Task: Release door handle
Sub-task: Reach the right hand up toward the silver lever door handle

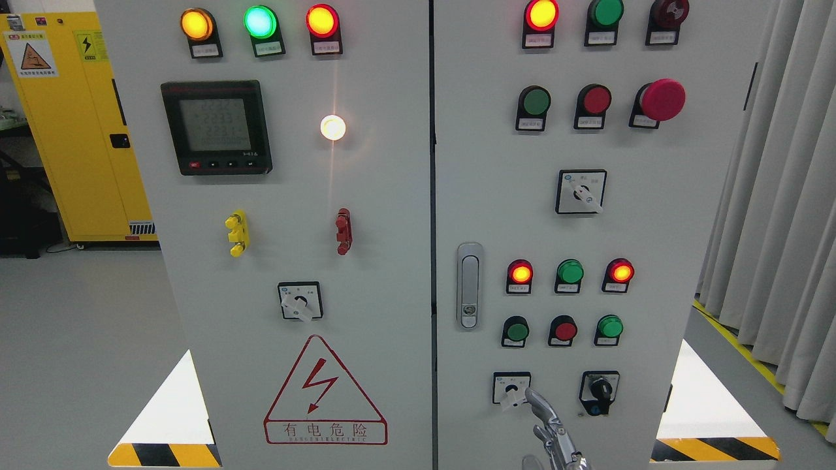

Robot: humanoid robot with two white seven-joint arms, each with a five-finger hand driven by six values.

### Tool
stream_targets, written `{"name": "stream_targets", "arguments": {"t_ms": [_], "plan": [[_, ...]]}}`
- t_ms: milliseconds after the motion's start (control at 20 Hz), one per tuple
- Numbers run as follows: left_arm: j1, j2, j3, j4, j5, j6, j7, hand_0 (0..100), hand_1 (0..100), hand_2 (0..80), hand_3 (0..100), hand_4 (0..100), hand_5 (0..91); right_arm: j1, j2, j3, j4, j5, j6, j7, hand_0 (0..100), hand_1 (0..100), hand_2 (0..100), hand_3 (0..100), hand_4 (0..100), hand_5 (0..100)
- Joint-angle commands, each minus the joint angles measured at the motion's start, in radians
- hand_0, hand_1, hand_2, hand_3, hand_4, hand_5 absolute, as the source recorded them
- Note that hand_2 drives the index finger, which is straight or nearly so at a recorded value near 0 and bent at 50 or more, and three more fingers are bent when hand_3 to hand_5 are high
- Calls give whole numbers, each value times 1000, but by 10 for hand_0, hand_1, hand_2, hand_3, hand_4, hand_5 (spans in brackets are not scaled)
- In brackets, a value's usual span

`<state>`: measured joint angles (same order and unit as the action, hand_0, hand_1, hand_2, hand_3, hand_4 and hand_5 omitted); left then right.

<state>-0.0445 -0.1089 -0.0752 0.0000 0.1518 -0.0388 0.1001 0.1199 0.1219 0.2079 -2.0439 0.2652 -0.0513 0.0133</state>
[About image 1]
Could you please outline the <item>silver robotic hand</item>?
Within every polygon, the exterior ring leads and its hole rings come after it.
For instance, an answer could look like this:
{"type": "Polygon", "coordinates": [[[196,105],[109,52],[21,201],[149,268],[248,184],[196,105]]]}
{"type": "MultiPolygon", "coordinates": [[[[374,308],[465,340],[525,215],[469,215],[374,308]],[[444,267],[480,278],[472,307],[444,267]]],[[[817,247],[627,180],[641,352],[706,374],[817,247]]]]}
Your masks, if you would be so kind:
{"type": "Polygon", "coordinates": [[[549,466],[552,469],[591,469],[587,458],[576,449],[570,434],[562,424],[556,409],[531,387],[524,390],[532,413],[541,420],[532,431],[543,443],[549,466]]]}

